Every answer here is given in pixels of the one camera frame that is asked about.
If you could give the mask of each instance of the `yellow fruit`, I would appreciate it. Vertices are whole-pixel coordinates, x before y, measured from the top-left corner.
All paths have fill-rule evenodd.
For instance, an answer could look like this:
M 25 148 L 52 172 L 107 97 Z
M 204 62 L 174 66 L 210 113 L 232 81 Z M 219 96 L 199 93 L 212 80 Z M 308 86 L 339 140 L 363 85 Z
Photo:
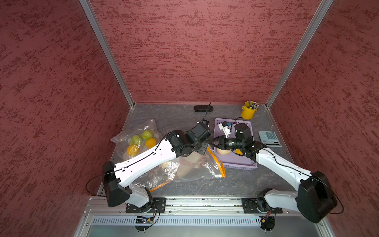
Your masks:
M 139 149 L 138 149 L 138 146 L 136 144 L 133 144 L 131 146 L 128 146 L 128 148 L 126 149 L 126 153 L 131 157 L 135 157 L 138 153 Z
M 145 144 L 148 148 L 153 148 L 157 144 L 157 140 L 155 138 L 150 138 Z

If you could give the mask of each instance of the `red textured wall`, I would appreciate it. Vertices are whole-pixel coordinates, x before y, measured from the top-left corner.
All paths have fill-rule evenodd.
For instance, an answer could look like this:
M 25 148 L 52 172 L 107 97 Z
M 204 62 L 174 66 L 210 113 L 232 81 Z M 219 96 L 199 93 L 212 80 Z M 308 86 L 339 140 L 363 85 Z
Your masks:
M 379 1 L 335 0 L 271 107 L 294 161 L 342 199 L 337 236 L 379 236 L 378 23 Z
M 1 1 L 0 34 L 0 235 L 71 237 L 126 99 L 79 1 Z
M 136 102 L 266 103 L 320 0 L 92 0 Z

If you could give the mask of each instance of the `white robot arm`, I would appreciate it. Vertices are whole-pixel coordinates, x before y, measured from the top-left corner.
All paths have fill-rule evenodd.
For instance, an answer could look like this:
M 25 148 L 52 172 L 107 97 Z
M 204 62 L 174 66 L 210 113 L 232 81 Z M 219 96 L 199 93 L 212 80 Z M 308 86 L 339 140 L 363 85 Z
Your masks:
M 153 199 L 148 189 L 134 186 L 132 182 L 150 169 L 179 156 L 192 152 L 204 154 L 207 146 L 219 149 L 240 149 L 244 155 L 266 166 L 286 180 L 296 191 L 264 190 L 257 197 L 257 208 L 268 212 L 281 207 L 301 212 L 308 220 L 318 223 L 335 206 L 337 201 L 326 176 L 321 172 L 311 173 L 275 154 L 261 142 L 254 141 L 250 129 L 245 124 L 235 126 L 236 138 L 219 136 L 211 141 L 207 121 L 198 123 L 184 133 L 175 130 L 158 145 L 124 162 L 103 165 L 103 184 L 108 206 L 127 202 L 138 208 L 150 208 Z

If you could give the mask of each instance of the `green fruit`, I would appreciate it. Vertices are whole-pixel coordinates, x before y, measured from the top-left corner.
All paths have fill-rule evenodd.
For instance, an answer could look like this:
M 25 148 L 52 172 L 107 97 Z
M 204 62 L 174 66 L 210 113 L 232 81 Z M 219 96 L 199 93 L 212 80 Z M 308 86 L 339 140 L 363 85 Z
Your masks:
M 154 136 L 154 131 L 151 131 L 151 130 L 145 130 L 142 133 L 142 138 L 145 139 L 145 140 L 149 140 L 153 136 Z
M 142 144 L 142 138 L 139 135 L 132 136 L 132 139 L 130 140 L 129 145 L 133 145 L 133 144 L 140 146 Z

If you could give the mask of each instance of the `black cable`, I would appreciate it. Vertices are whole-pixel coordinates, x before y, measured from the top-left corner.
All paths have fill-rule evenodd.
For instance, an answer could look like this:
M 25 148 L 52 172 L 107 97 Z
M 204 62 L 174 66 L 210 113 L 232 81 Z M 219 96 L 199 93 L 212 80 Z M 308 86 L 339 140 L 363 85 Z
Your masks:
M 293 169 L 293 170 L 295 170 L 295 171 L 297 171 L 297 172 L 299 172 L 299 173 L 304 174 L 303 172 L 300 172 L 300 171 L 298 171 L 298 170 L 296 170 L 296 169 L 294 169 L 294 168 L 292 168 L 292 167 L 290 167 L 290 166 L 286 166 L 286 165 L 280 164 L 280 163 L 276 160 L 275 155 L 274 155 L 273 153 L 271 153 L 271 152 L 270 152 L 269 150 L 267 150 L 267 149 L 264 149 L 264 148 L 261 148 L 261 149 L 262 149 L 262 150 L 265 150 L 265 151 L 268 151 L 268 152 L 273 156 L 275 162 L 276 162 L 278 165 L 281 165 L 281 166 L 284 166 L 284 167 L 291 168 L 291 169 Z M 341 204 L 342 210 L 341 210 L 340 212 L 337 212 L 337 213 L 335 213 L 335 212 L 329 212 L 329 214 L 334 214 L 334 215 L 342 214 L 342 213 L 345 211 L 345 207 L 343 206 L 343 204 L 342 204 L 341 200 L 339 199 L 339 197 L 337 196 L 337 194 L 333 191 L 333 189 L 332 189 L 331 187 L 329 187 L 327 184 L 325 184 L 323 181 L 321 181 L 321 179 L 320 179 L 319 177 L 317 177 L 315 174 L 313 174 L 313 175 L 317 178 L 317 179 L 315 179 L 315 180 L 317 180 L 318 182 L 322 183 L 323 185 L 325 185 L 326 187 L 328 187 L 328 188 L 330 189 L 330 191 L 333 192 L 333 194 L 335 195 L 335 197 L 337 198 L 337 200 L 338 200 L 338 201 L 340 202 L 340 204 Z
M 97 178 L 97 177 L 100 177 L 100 176 L 102 176 L 102 175 L 106 175 L 106 174 L 111 174 L 111 173 L 114 173 L 114 172 L 117 172 L 117 171 L 120 171 L 120 170 L 122 170 L 122 169 L 119 169 L 119 170 L 116 170 L 116 171 L 112 171 L 112 172 L 109 172 L 109 173 L 105 173 L 105 174 L 100 174 L 100 175 L 98 175 L 98 176 L 95 176 L 95 177 L 91 178 L 91 179 L 87 182 L 87 184 L 86 184 L 86 190 L 87 190 L 87 192 L 88 192 L 89 194 L 93 195 L 93 196 L 98 196 L 98 197 L 106 198 L 106 196 L 102 196 L 102 195 L 98 195 L 98 194 L 95 194 L 95 193 L 91 193 L 91 192 L 88 190 L 88 184 L 89 184 L 89 182 L 91 182 L 91 180 L 93 180 L 93 179 L 95 179 L 95 178 Z
M 158 214 L 157 220 L 151 226 L 149 226 L 149 228 L 152 227 L 155 223 L 157 223 L 159 220 L 159 217 L 161 216 L 161 211 L 159 210 L 159 208 L 157 208 L 155 204 L 154 204 L 154 207 L 155 207 L 155 210 L 159 212 L 159 214 Z
M 208 113 L 208 109 L 209 109 L 209 106 L 211 105 L 211 102 L 209 103 L 208 107 L 207 107 L 207 110 L 205 111 L 205 114 L 204 114 L 204 117 L 203 119 L 200 121 L 200 122 L 203 122 L 203 120 L 205 119 L 205 116 L 207 115 Z
M 140 162 L 140 161 L 146 159 L 147 157 L 151 156 L 152 154 L 154 154 L 154 152 L 158 149 L 158 147 L 159 147 L 159 145 L 161 144 L 161 142 L 163 141 L 163 139 L 164 139 L 167 135 L 169 135 L 170 133 L 171 133 L 171 132 L 167 133 L 167 134 L 162 138 L 162 140 L 158 143 L 157 147 L 155 148 L 155 150 L 154 150 L 152 153 L 150 153 L 149 155 L 147 155 L 147 156 L 145 156 L 144 158 L 140 159 L 139 161 L 134 162 L 134 163 L 131 164 L 131 165 L 134 165 L 134 164 L 136 164 L 136 163 L 138 163 L 138 162 Z M 89 182 L 91 182 L 93 179 L 95 179 L 95 178 L 97 178 L 97 177 L 100 177 L 100 176 L 102 176 L 102 175 L 115 173 L 115 172 L 120 171 L 120 170 L 122 170 L 122 169 L 123 169 L 123 168 L 121 168 L 121 169 L 119 169 L 119 170 L 115 170 L 115 171 L 109 172 L 109 173 L 100 174 L 100 175 L 98 175 L 98 176 L 95 176 L 95 177 L 91 178 L 91 179 L 87 182 L 87 184 L 86 184 L 86 190 L 87 190 L 87 192 L 88 192 L 89 194 L 93 195 L 93 196 L 98 196 L 98 197 L 106 198 L 106 196 L 102 196 L 102 195 L 98 195 L 98 194 L 95 194 L 95 193 L 90 192 L 90 191 L 88 190 L 88 184 L 89 184 Z
M 163 141 L 163 139 L 165 139 L 165 137 L 167 137 L 169 134 L 171 134 L 172 132 L 169 132 L 169 133 L 167 133 L 165 136 L 163 136 L 162 137 L 162 140 L 158 143 L 158 145 L 157 145 L 157 147 L 155 148 L 155 150 L 154 151 L 156 151 L 157 149 L 158 149 L 158 147 L 159 147 L 159 145 L 161 144 L 161 142 Z
M 237 154 L 237 153 L 235 153 L 234 151 L 232 151 L 234 154 L 236 154 L 236 155 L 238 155 L 238 156 L 243 156 L 243 155 L 240 155 L 240 154 Z
M 234 120 L 234 122 L 233 122 L 232 125 L 230 126 L 230 130 L 232 130 L 233 125 L 236 123 L 236 121 L 237 121 L 239 118 L 242 119 L 242 123 L 245 123 L 245 120 L 244 120 L 242 117 L 238 117 L 238 118 L 236 118 L 236 120 Z

